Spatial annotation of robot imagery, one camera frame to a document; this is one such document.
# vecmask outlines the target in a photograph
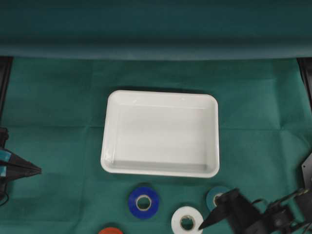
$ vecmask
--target cable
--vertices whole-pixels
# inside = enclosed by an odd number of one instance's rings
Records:
[[[252,202],[252,204],[256,204],[256,203],[259,203],[259,202],[263,202],[264,205],[268,206],[268,201],[265,200],[265,199],[257,199],[255,201]]]
[[[0,207],[5,205],[9,201],[9,194],[7,194],[5,191],[1,191],[1,193],[6,195],[6,200],[0,204]]]
[[[312,225],[312,223],[310,223],[310,224],[305,228],[305,230],[303,231],[302,234],[307,233],[307,231],[310,229],[310,226],[311,226],[311,225]]]

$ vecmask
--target blue tape roll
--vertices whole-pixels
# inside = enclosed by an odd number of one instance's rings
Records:
[[[210,189],[206,196],[206,204],[207,204],[208,210],[212,211],[216,207],[214,203],[214,199],[216,195],[221,195],[229,191],[230,189],[228,189],[227,187],[223,187],[223,186],[216,186]]]
[[[146,210],[141,210],[137,206],[140,197],[147,197],[150,200],[150,206]],[[128,207],[130,212],[137,218],[147,219],[156,214],[159,207],[158,194],[149,187],[139,187],[130,193],[128,199]]]

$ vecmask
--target teal tape roll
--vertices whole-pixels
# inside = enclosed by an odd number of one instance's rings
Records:
[[[216,207],[215,199],[224,193],[230,191],[227,187],[216,186],[210,189],[206,195],[206,204],[209,211],[212,211]]]

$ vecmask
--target green cloth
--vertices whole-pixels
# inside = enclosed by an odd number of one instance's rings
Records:
[[[311,12],[310,0],[2,0],[0,55],[311,57]]]
[[[109,94],[118,89],[204,93],[219,104],[221,167],[211,179],[110,174],[100,165]],[[170,234],[173,212],[208,215],[206,192],[239,187],[250,200],[275,200],[302,186],[298,167],[312,149],[312,115],[295,59],[108,61],[14,59],[2,125],[6,147],[42,175],[9,184],[4,234]],[[160,196],[139,220],[127,207],[138,185]],[[231,233],[226,221],[204,234]]]

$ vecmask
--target black metal bracket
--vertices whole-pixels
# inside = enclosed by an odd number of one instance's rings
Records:
[[[12,67],[13,57],[0,57],[0,120],[5,102],[6,89]]]
[[[300,74],[308,93],[310,106],[312,108],[312,58],[297,58]]]
[[[312,154],[302,163],[302,174],[306,189],[312,189]]]

